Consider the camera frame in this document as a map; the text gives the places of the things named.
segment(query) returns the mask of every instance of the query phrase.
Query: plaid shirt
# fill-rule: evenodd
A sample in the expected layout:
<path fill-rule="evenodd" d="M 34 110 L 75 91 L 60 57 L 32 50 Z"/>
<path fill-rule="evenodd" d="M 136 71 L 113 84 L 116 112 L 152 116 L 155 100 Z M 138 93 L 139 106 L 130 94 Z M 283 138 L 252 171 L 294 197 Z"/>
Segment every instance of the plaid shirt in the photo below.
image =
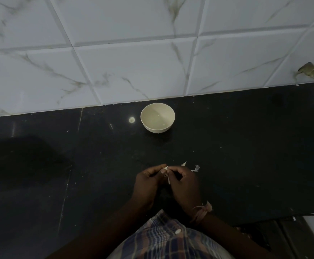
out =
<path fill-rule="evenodd" d="M 206 235 L 186 228 L 163 210 L 123 241 L 108 257 L 115 258 L 216 258 L 232 259 Z"/>

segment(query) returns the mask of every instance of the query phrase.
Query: person's right hand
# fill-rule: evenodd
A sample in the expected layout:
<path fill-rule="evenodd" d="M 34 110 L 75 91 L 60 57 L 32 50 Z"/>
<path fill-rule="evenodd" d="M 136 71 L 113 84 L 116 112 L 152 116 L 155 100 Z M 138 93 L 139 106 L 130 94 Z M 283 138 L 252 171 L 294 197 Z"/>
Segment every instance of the person's right hand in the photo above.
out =
<path fill-rule="evenodd" d="M 197 210 L 193 208 L 202 205 L 198 179 L 195 173 L 185 166 L 169 166 L 167 172 L 175 200 L 185 213 L 191 218 L 194 217 Z M 176 178 L 174 172 L 182 175 L 180 181 Z"/>

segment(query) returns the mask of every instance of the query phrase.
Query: string tied on wrist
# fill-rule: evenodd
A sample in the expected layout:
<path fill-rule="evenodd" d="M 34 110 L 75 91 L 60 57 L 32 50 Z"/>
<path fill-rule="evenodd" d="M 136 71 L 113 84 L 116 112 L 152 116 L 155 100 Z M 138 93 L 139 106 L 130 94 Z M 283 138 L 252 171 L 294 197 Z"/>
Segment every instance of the string tied on wrist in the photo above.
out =
<path fill-rule="evenodd" d="M 201 220 L 204 219 L 207 213 L 210 213 L 211 211 L 213 211 L 212 205 L 208 201 L 206 205 L 195 206 L 193 209 L 196 209 L 196 208 L 200 208 L 200 210 L 195 214 L 193 219 L 190 221 L 190 223 L 195 222 L 195 225 L 198 225 L 201 222 Z"/>

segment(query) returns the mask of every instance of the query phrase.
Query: person's left hand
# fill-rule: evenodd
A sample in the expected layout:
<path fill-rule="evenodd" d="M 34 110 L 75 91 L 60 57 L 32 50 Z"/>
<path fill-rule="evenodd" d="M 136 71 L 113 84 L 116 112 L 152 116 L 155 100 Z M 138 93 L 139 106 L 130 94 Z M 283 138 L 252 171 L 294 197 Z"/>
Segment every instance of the person's left hand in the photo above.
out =
<path fill-rule="evenodd" d="M 158 186 L 166 179 L 166 170 L 162 170 L 166 166 L 166 164 L 157 165 L 137 174 L 132 195 L 135 204 L 145 209 L 152 207 Z"/>

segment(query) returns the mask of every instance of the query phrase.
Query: person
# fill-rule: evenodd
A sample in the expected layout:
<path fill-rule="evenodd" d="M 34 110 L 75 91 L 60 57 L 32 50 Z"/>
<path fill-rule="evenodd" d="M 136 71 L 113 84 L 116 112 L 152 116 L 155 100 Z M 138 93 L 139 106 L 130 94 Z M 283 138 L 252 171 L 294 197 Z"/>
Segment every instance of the person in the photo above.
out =
<path fill-rule="evenodd" d="M 47 258 L 275 258 L 211 214 L 210 205 L 202 206 L 194 172 L 186 166 L 164 169 L 166 166 L 139 173 L 131 199 L 99 230 L 76 238 Z M 185 227 L 163 210 L 137 230 L 137 223 L 151 209 L 166 176 L 175 200 L 202 232 Z"/>

